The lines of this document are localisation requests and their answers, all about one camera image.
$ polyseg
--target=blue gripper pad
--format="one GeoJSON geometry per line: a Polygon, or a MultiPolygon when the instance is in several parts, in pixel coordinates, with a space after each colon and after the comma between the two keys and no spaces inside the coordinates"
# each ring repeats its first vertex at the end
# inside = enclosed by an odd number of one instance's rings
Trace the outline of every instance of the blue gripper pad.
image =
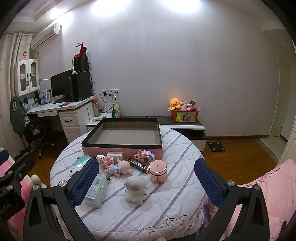
{"type": "Polygon", "coordinates": [[[99,162],[93,159],[88,168],[81,175],[80,179],[73,186],[71,191],[70,205],[74,208],[81,205],[91,184],[99,173],[99,162]]]}
{"type": "Polygon", "coordinates": [[[214,206],[221,207],[224,202],[223,191],[208,169],[203,165],[201,159],[196,160],[194,164],[194,172],[212,204],[214,206]]]}
{"type": "Polygon", "coordinates": [[[7,150],[3,150],[0,152],[0,166],[6,162],[9,158],[9,154],[7,150]]]}

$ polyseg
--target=pink jar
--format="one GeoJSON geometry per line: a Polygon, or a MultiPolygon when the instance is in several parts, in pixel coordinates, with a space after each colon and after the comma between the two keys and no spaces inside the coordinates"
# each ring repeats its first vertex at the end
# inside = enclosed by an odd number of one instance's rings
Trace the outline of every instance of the pink jar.
{"type": "Polygon", "coordinates": [[[150,181],[154,184],[162,184],[166,181],[166,163],[155,160],[150,163],[150,181]]]}

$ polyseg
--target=screw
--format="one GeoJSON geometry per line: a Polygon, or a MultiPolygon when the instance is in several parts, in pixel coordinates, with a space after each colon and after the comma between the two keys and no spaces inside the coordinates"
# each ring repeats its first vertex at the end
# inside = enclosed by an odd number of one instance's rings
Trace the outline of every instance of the screw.
{"type": "Polygon", "coordinates": [[[254,188],[255,188],[256,190],[258,190],[258,191],[261,190],[261,187],[260,187],[259,185],[257,185],[257,184],[254,185],[254,188]]]}
{"type": "Polygon", "coordinates": [[[235,185],[235,182],[233,180],[228,180],[227,185],[233,187],[235,185]]]}
{"type": "Polygon", "coordinates": [[[38,188],[39,188],[39,185],[37,184],[32,187],[33,190],[37,190],[38,188]]]}
{"type": "Polygon", "coordinates": [[[59,183],[59,186],[60,187],[64,187],[64,186],[66,186],[67,185],[67,182],[66,181],[61,181],[60,183],[59,183]]]}

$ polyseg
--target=air conditioner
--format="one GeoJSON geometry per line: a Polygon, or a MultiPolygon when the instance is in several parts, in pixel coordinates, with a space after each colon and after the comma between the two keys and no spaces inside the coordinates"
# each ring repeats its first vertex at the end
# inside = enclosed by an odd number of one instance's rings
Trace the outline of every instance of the air conditioner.
{"type": "Polygon", "coordinates": [[[53,38],[54,36],[59,35],[61,25],[59,23],[54,23],[44,29],[42,32],[37,34],[35,38],[33,38],[31,43],[32,49],[37,49],[40,45],[47,42],[49,39],[53,38]]]}

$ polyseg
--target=astronaut figurine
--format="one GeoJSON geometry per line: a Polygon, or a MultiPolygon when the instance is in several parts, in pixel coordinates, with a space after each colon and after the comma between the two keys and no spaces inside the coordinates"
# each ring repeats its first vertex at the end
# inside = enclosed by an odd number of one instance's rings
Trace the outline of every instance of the astronaut figurine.
{"type": "Polygon", "coordinates": [[[130,176],[124,182],[126,187],[125,198],[127,202],[137,202],[142,205],[143,201],[147,198],[145,189],[147,188],[146,181],[140,176],[130,176]]]}

